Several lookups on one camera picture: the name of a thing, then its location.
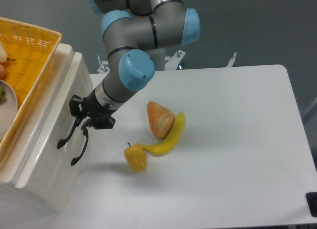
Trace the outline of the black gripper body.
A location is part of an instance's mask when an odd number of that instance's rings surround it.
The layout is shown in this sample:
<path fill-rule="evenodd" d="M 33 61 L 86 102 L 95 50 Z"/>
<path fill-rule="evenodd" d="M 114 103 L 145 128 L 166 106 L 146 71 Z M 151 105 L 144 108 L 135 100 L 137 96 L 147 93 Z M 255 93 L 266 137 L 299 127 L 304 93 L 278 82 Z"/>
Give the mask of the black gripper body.
<path fill-rule="evenodd" d="M 96 90 L 93 90 L 87 97 L 81 101 L 84 118 L 89 117 L 84 122 L 81 129 L 93 127 L 99 129 L 112 129 L 115 124 L 115 119 L 111 116 L 115 111 L 110 110 L 110 104 L 100 104 L 97 101 Z"/>

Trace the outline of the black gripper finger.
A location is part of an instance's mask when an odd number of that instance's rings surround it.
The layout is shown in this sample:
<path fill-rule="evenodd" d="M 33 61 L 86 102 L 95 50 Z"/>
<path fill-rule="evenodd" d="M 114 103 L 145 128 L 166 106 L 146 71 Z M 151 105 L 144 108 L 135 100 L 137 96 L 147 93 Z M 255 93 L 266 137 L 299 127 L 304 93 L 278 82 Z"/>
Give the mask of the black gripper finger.
<path fill-rule="evenodd" d="M 77 122 L 82 121 L 81 102 L 82 98 L 77 95 L 73 95 L 69 101 L 70 114 L 75 117 Z"/>
<path fill-rule="evenodd" d="M 80 129 L 81 129 L 81 130 L 84 130 L 85 128 L 90 128 L 90 127 L 91 127 L 91 126 L 90 126 L 90 121 L 91 121 L 91 118 L 88 117 L 88 119 L 84 121 L 84 123 L 82 124 L 82 126 L 81 126 Z"/>

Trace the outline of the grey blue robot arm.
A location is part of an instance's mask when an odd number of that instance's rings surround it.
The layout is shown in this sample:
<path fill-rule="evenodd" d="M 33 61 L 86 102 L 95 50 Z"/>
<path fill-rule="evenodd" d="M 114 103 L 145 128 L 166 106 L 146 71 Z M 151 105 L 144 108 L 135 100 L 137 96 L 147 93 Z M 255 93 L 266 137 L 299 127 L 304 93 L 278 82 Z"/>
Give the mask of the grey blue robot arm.
<path fill-rule="evenodd" d="M 87 97 L 71 98 L 70 112 L 73 127 L 111 129 L 112 114 L 154 76 L 148 52 L 195 42 L 200 19 L 182 0 L 89 1 L 104 14 L 101 35 L 110 71 Z"/>

